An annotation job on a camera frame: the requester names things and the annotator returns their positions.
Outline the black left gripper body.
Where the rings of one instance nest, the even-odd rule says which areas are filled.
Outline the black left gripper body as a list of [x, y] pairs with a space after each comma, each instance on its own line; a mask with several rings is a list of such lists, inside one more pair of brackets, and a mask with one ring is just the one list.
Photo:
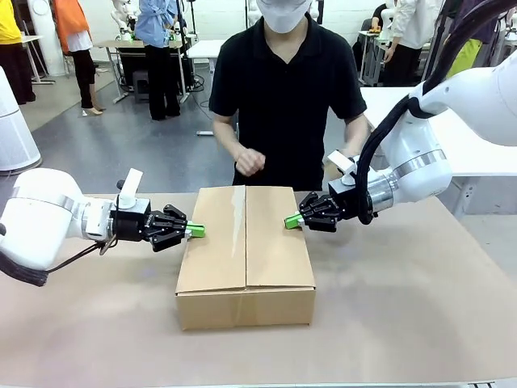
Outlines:
[[143, 229], [150, 212], [150, 200], [137, 200], [129, 209], [117, 208], [116, 203], [113, 203], [111, 233], [122, 241], [140, 242], [143, 239]]

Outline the person's right hand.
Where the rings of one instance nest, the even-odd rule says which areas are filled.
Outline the person's right hand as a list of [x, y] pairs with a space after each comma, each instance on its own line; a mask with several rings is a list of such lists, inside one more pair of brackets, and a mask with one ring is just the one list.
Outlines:
[[245, 177], [250, 177], [261, 171], [266, 162], [266, 156], [257, 150], [240, 146], [235, 157], [236, 170]]

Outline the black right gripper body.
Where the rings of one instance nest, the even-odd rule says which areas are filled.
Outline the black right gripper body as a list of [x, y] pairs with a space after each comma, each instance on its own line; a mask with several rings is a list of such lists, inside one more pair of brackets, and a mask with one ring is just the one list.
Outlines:
[[338, 220], [350, 220], [359, 215], [358, 193], [353, 179], [335, 179], [328, 183], [329, 194], [336, 204]]

